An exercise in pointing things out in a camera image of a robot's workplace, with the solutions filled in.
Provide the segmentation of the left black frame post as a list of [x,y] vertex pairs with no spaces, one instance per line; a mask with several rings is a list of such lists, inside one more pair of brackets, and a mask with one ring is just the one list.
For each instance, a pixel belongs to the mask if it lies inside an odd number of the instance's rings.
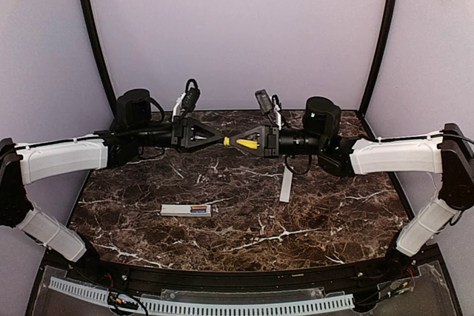
[[93,6],[91,0],[79,0],[81,5],[81,11],[84,19],[84,23],[87,30],[87,35],[90,42],[90,47],[93,53],[93,57],[96,63],[96,68],[101,81],[102,89],[107,99],[108,106],[113,117],[116,116],[116,94],[113,89],[110,74],[107,69],[104,53],[101,47],[101,41],[99,38],[99,32],[97,30],[95,17],[93,14]]

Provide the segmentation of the black frame post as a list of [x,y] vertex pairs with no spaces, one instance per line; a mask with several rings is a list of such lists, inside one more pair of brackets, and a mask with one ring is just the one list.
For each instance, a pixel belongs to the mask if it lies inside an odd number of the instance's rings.
[[101,47],[101,41],[99,38],[99,32],[97,30],[95,17],[93,14],[93,6],[91,0],[79,0],[81,5],[81,11],[84,19],[84,23],[87,30],[87,35],[90,42],[90,47],[93,53],[93,57],[96,63],[96,68],[101,81],[102,89],[107,99],[108,106],[113,117],[116,116],[116,94],[113,89],[110,74],[107,69],[104,53]]
[[390,28],[393,20],[393,14],[395,11],[396,0],[385,0],[384,10],[381,17],[381,26],[378,33],[378,39],[376,42],[373,60],[370,66],[369,75],[367,77],[367,83],[364,88],[364,93],[361,98],[359,105],[359,113],[365,117],[370,107],[370,102],[373,98],[375,86],[378,79],[378,74],[381,69],[382,61],[384,58],[384,52],[387,46],[387,41],[390,34]]

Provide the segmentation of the yellow handled screwdriver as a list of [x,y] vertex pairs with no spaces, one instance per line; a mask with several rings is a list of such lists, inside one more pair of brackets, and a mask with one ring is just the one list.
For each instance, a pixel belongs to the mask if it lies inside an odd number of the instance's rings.
[[224,137],[223,143],[226,147],[244,147],[252,150],[257,150],[259,148],[259,143],[257,141],[243,138],[233,139]]

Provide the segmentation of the right black frame post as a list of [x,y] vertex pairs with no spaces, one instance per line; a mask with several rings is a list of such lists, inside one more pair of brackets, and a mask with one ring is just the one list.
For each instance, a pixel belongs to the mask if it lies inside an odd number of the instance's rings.
[[396,0],[385,0],[384,10],[381,17],[381,26],[378,33],[378,39],[376,42],[373,60],[370,66],[369,75],[367,77],[367,83],[364,88],[364,93],[361,98],[359,105],[359,113],[365,117],[370,107],[370,102],[373,98],[375,86],[378,79],[378,74],[381,69],[382,61],[384,58],[384,52],[387,46],[387,41],[390,34],[390,28],[393,20],[393,14],[395,11]]

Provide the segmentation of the white battery compartment cover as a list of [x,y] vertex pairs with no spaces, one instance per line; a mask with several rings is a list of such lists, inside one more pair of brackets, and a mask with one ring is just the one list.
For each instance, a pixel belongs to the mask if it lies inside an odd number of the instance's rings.
[[293,182],[293,173],[288,167],[285,167],[283,175],[282,175],[281,190],[280,190],[280,195],[279,195],[280,202],[282,203],[290,202],[292,182]]

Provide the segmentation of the black front table rail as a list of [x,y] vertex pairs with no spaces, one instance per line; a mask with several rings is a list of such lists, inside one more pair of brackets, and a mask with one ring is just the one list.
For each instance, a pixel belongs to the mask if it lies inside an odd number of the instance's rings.
[[321,287],[327,292],[367,289],[381,281],[383,258],[311,269],[271,272],[194,272],[97,261],[84,273],[134,294],[164,289],[193,292],[275,292]]

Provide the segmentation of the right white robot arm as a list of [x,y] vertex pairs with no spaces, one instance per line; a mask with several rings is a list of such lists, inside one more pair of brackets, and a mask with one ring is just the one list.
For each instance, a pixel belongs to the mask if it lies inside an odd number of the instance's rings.
[[338,177],[374,172],[429,172],[441,175],[441,187],[432,200],[405,226],[395,240],[399,255],[412,257],[446,224],[473,207],[472,141],[456,124],[440,131],[395,138],[345,138],[338,134],[341,108],[330,99],[307,99],[300,130],[289,128],[276,97],[256,92],[264,115],[275,114],[275,125],[261,125],[224,139],[259,157],[283,155],[316,157],[318,165]]

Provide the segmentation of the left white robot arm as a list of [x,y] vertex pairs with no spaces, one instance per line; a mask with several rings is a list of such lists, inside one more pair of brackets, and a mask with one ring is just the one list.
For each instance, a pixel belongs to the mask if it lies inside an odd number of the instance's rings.
[[117,99],[108,130],[36,144],[2,139],[1,225],[20,229],[72,263],[96,258],[94,247],[31,202],[25,187],[57,175],[121,167],[145,147],[194,152],[221,141],[220,132],[189,117],[199,96],[199,89],[186,89],[166,121],[148,90],[129,90]]

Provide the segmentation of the white remote control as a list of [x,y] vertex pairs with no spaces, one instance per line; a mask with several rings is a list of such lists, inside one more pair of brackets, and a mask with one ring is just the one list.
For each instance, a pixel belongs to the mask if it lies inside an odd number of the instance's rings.
[[162,204],[160,215],[167,217],[211,217],[211,205],[207,206],[207,214],[191,214],[191,206],[203,206],[203,205],[181,205],[181,204]]

